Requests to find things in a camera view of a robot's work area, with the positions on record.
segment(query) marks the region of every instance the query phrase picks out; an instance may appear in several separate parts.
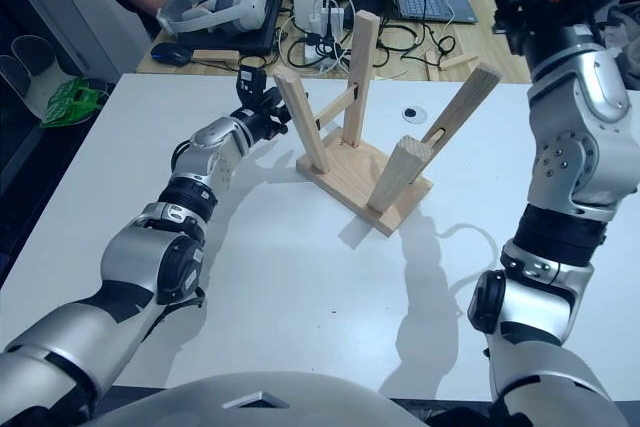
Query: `wooden stick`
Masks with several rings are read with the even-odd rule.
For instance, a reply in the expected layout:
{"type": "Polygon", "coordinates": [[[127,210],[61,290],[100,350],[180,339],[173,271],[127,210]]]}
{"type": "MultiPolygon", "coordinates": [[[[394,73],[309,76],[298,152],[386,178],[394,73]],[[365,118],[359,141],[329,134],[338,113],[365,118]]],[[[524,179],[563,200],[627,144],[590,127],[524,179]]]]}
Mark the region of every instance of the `wooden stick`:
{"type": "Polygon", "coordinates": [[[426,54],[424,54],[424,58],[427,62],[431,62],[434,65],[427,64],[427,74],[429,74],[429,80],[437,82],[440,80],[440,69],[438,68],[438,58],[436,57],[436,53],[433,50],[428,50],[426,54]]]}
{"type": "Polygon", "coordinates": [[[237,50],[194,50],[191,60],[204,62],[238,62],[240,52],[237,50]]]}
{"type": "Polygon", "coordinates": [[[326,174],[331,170],[329,159],[324,151],[322,139],[320,139],[300,76],[293,70],[279,65],[273,69],[273,78],[313,167],[326,174]]]}
{"type": "Polygon", "coordinates": [[[478,54],[462,54],[457,57],[452,57],[447,60],[443,60],[440,62],[440,70],[447,70],[455,67],[456,65],[466,64],[467,62],[471,62],[472,60],[476,60],[478,58],[478,54]]]}
{"type": "Polygon", "coordinates": [[[405,135],[396,144],[389,161],[376,183],[367,205],[384,213],[409,183],[420,175],[431,157],[431,149],[413,137],[405,135]]]}
{"type": "Polygon", "coordinates": [[[500,72],[482,62],[471,72],[469,78],[462,84],[462,87],[449,102],[444,112],[440,114],[440,117],[422,138],[422,142],[427,144],[433,152],[432,156],[420,169],[420,172],[429,165],[429,162],[438,155],[462,124],[487,98],[500,82],[500,78],[500,72]]]}
{"type": "Polygon", "coordinates": [[[356,84],[351,84],[347,87],[342,94],[340,94],[336,99],[327,105],[322,112],[316,115],[316,125],[318,126],[318,130],[322,129],[325,125],[331,122],[336,116],[347,109],[353,101],[355,100],[355,92],[357,89],[356,84]]]}
{"type": "Polygon", "coordinates": [[[352,147],[360,144],[379,26],[380,18],[372,13],[361,10],[356,14],[348,85],[355,84],[358,90],[353,104],[345,110],[342,130],[342,139],[352,147]]]}

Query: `computer mouse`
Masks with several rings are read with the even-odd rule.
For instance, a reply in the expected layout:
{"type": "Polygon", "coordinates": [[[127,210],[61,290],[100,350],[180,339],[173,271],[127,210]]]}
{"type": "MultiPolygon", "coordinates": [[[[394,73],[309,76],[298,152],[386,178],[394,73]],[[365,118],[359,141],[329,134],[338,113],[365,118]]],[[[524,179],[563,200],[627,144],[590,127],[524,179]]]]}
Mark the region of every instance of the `computer mouse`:
{"type": "Polygon", "coordinates": [[[151,58],[161,64],[182,67],[191,62],[193,51],[173,42],[162,42],[151,49],[151,58]]]}

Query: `wooden leg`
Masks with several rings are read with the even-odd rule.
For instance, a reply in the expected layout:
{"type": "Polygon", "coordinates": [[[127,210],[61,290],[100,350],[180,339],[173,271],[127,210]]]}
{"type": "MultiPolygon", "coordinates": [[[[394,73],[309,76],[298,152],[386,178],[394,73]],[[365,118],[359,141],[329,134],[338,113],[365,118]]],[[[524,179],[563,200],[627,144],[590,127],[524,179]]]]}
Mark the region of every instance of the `wooden leg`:
{"type": "Polygon", "coordinates": [[[349,86],[356,84],[358,90],[353,104],[345,111],[342,130],[342,139],[352,147],[358,147],[360,144],[379,25],[380,19],[370,12],[361,10],[356,14],[349,67],[349,86]]]}
{"type": "Polygon", "coordinates": [[[300,76],[293,70],[283,66],[273,69],[273,78],[280,90],[287,109],[291,114],[304,150],[311,159],[313,167],[323,174],[331,170],[329,159],[324,151],[322,139],[316,127],[311,106],[307,100],[300,76]]]}
{"type": "Polygon", "coordinates": [[[500,72],[484,63],[480,63],[474,71],[471,72],[469,78],[462,84],[462,87],[460,87],[460,90],[458,90],[451,102],[449,102],[444,112],[440,114],[440,117],[438,117],[422,138],[422,142],[427,144],[433,153],[424,163],[420,172],[429,165],[429,162],[438,155],[438,152],[449,142],[462,124],[467,121],[469,116],[473,114],[484,99],[487,98],[495,86],[498,85],[498,82],[500,82],[500,78],[500,72]]]}
{"type": "Polygon", "coordinates": [[[347,109],[355,100],[356,84],[350,85],[347,90],[340,94],[336,100],[327,105],[322,112],[316,115],[316,125],[318,130],[331,122],[336,116],[347,109]]]}
{"type": "Polygon", "coordinates": [[[426,144],[405,135],[393,149],[367,205],[377,212],[385,212],[420,174],[429,157],[431,149],[426,144]]]}

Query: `wooden desk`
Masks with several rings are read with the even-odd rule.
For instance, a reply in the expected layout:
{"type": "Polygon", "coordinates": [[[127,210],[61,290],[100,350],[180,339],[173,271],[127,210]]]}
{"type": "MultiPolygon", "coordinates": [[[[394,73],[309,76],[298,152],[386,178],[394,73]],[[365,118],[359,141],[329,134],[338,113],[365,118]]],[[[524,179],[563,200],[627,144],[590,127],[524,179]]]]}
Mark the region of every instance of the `wooden desk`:
{"type": "MultiPolygon", "coordinates": [[[[447,71],[439,72],[439,80],[464,81],[477,62],[483,60],[497,67],[503,73],[503,81],[510,83],[527,83],[529,82],[529,71],[526,63],[520,57],[515,57],[509,52],[506,39],[504,36],[494,35],[491,32],[493,25],[493,14],[495,11],[495,3],[493,0],[469,0],[478,16],[478,24],[451,24],[447,33],[453,35],[457,40],[455,50],[449,54],[447,58],[451,58],[461,54],[478,54],[479,58],[466,64],[453,67],[447,71]]],[[[287,14],[280,16],[279,24],[282,25],[288,18],[287,14]]],[[[418,25],[413,22],[401,22],[419,31],[418,25]]],[[[439,36],[444,23],[430,24],[439,36]]],[[[293,26],[289,23],[287,27],[289,39],[297,38],[293,26]]],[[[413,37],[401,30],[389,30],[383,34],[383,41],[391,46],[406,46],[413,41],[413,37]]],[[[155,40],[158,42],[171,41],[171,38],[164,32],[160,33],[155,40]]],[[[283,51],[290,45],[290,42],[283,42],[283,51]]],[[[412,54],[418,54],[425,50],[429,44],[425,44],[412,54]]],[[[382,51],[378,52],[378,62],[384,60],[386,54],[382,51]]],[[[249,65],[260,65],[259,59],[247,59],[245,61],[249,65]]],[[[231,72],[224,71],[215,67],[208,67],[198,64],[189,64],[184,67],[172,67],[162,65],[153,61],[147,52],[144,59],[138,66],[139,73],[176,73],[176,74],[200,74],[200,75],[234,75],[231,72]]],[[[415,61],[401,59],[399,53],[391,53],[391,57],[387,65],[374,69],[374,75],[381,78],[394,78],[399,80],[428,80],[426,65],[415,61]]],[[[345,78],[346,74],[342,69],[336,68],[325,74],[324,78],[345,78]]]]}

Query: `green object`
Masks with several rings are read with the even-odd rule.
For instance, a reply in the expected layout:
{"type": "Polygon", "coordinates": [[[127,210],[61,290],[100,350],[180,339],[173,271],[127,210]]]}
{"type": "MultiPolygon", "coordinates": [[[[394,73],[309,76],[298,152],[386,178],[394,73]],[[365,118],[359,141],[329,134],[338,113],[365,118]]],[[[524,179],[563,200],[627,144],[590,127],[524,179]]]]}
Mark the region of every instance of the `green object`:
{"type": "Polygon", "coordinates": [[[100,99],[106,92],[90,89],[88,83],[81,77],[76,77],[60,85],[49,99],[47,113],[40,122],[40,127],[65,127],[77,124],[91,115],[94,110],[100,110],[100,99]]]}

